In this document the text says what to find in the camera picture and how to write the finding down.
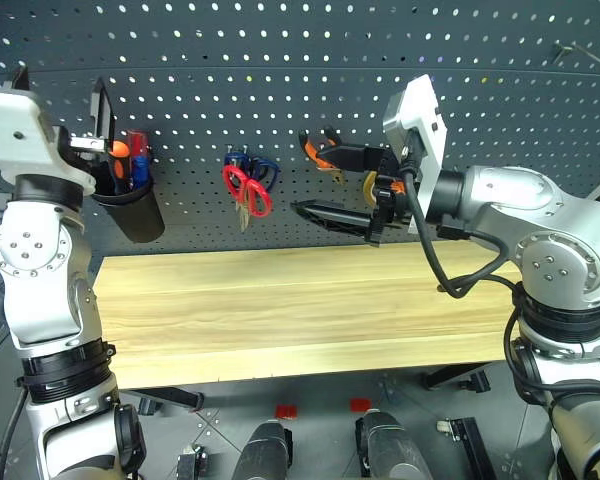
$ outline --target black pegboard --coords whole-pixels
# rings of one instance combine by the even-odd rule
[[[167,230],[134,245],[87,202],[97,254],[358,243],[297,218],[292,200],[365,209],[362,176],[313,168],[299,128],[382,144],[389,97],[428,73],[449,128],[445,167],[522,165],[586,195],[600,182],[600,65],[552,63],[555,41],[600,55],[600,1],[0,2],[0,82],[18,63],[71,132],[106,80],[119,134],[148,130]],[[225,144],[280,162],[275,210],[240,233],[220,178]],[[0,189],[5,189],[0,181]],[[387,241],[406,233],[387,234]]]

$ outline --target pliers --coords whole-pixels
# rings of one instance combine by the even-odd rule
[[[340,139],[340,135],[336,132],[336,130],[331,125],[326,125],[324,127],[324,136],[327,137],[327,141],[330,146],[337,146],[342,144],[342,140]],[[309,134],[305,130],[300,130],[298,132],[298,140],[300,141],[300,146],[304,150],[304,153],[313,160],[316,164],[316,168],[321,172],[328,172],[331,175],[331,178],[338,185],[344,185],[346,180],[344,178],[344,172],[333,165],[332,163],[320,158],[321,150],[318,150],[309,140]]]

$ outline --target red clip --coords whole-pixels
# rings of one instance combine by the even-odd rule
[[[349,409],[353,413],[364,413],[371,408],[371,400],[368,398],[352,398],[349,400]]]
[[[275,417],[280,420],[295,420],[298,418],[298,408],[295,405],[276,405]]]

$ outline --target light wood surface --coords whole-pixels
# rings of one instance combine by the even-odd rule
[[[436,250],[450,276],[495,255]],[[503,358],[509,290],[436,285],[410,243],[108,257],[95,289],[118,384],[141,388]]]

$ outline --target pen holder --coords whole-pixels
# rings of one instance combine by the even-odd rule
[[[94,193],[92,197],[134,243],[152,242],[164,232],[164,221],[153,192],[152,178],[138,190],[123,195]]]

